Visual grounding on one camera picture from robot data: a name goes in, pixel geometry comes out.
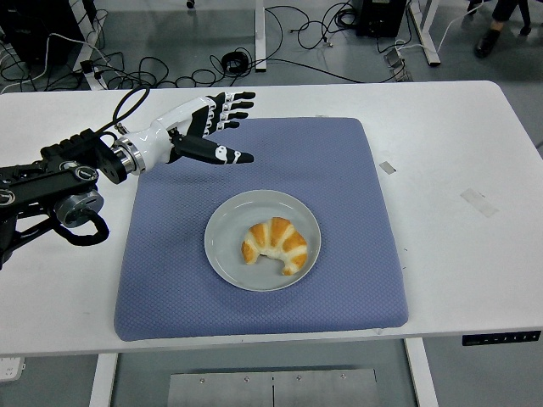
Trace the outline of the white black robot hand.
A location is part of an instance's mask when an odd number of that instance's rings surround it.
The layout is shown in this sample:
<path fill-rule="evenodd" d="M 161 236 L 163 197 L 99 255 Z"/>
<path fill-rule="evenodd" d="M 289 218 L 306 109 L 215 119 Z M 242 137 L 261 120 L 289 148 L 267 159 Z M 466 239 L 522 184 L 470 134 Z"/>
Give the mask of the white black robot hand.
<path fill-rule="evenodd" d="M 128 173 L 140 175 L 158 163 L 179 158 L 207 164 L 246 164 L 253 155 L 228 148 L 208 139 L 211 134 L 239 127 L 254 106 L 253 92 L 221 92 L 181 104 L 154 120 L 148 129 L 127 134 L 115 146 L 124 155 Z"/>

